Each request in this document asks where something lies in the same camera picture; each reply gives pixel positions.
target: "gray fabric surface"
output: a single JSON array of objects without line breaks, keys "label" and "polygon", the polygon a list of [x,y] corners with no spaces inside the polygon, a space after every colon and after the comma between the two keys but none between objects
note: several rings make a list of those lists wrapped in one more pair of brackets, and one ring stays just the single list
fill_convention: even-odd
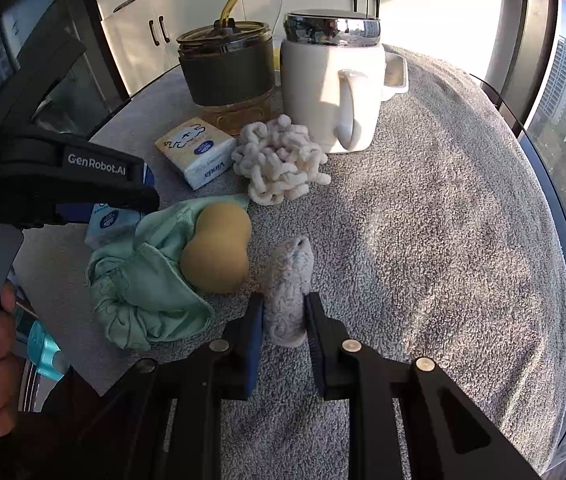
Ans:
[{"label": "gray fabric surface", "polygon": [[[518,143],[470,76],[428,57],[408,59],[410,91],[381,105],[363,152],[330,155],[330,186],[280,206],[250,205],[250,280],[207,299],[205,333],[154,346],[160,361],[220,335],[260,287],[274,248],[306,235],[312,289],[326,312],[384,356],[434,358],[542,470],[566,405],[566,270],[540,186]],[[153,143],[195,114],[180,69],[141,92],[95,141],[145,158],[161,205],[234,193],[232,173],[198,192]],[[139,354],[101,334],[83,277],[84,226],[26,232],[15,263],[45,326],[100,392]],[[314,391],[307,345],[264,345],[249,402],[223,404],[224,478],[347,478],[348,410]]]}]

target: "plastic container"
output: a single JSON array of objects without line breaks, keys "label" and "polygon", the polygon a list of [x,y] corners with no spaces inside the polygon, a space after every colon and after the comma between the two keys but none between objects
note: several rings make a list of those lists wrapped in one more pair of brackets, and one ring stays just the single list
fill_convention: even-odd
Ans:
[{"label": "plastic container", "polygon": [[262,22],[215,25],[182,34],[179,61],[199,116],[237,135],[247,123],[271,119],[272,34]]}]

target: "silver lid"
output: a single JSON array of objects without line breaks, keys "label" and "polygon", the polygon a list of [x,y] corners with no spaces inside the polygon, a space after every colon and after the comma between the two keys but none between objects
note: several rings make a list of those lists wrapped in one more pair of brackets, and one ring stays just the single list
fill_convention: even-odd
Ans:
[{"label": "silver lid", "polygon": [[285,35],[295,43],[333,46],[375,46],[381,40],[381,22],[361,12],[295,10],[285,15]]}]

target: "mint green cloth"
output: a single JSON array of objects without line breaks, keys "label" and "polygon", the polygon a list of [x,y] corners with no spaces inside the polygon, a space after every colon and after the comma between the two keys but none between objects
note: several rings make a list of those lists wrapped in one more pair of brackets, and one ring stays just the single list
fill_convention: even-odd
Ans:
[{"label": "mint green cloth", "polygon": [[204,330],[212,307],[183,278],[179,261],[194,236],[201,210],[213,202],[236,202],[245,194],[185,200],[139,221],[124,236],[92,253],[86,269],[92,305],[105,336],[119,348],[149,350]]}]

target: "metal lid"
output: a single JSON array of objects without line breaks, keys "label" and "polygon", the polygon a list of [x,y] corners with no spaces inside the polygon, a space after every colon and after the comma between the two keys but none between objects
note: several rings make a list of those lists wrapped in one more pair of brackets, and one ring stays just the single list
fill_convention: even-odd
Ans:
[{"label": "metal lid", "polygon": [[295,10],[285,15],[285,35],[295,43],[344,47],[375,46],[381,40],[381,22],[347,10]]},{"label": "metal lid", "polygon": [[230,18],[227,27],[220,27],[217,20],[214,25],[185,32],[176,41],[179,42],[179,55],[183,56],[188,53],[231,52],[270,38],[271,31],[266,23],[235,22]]}]

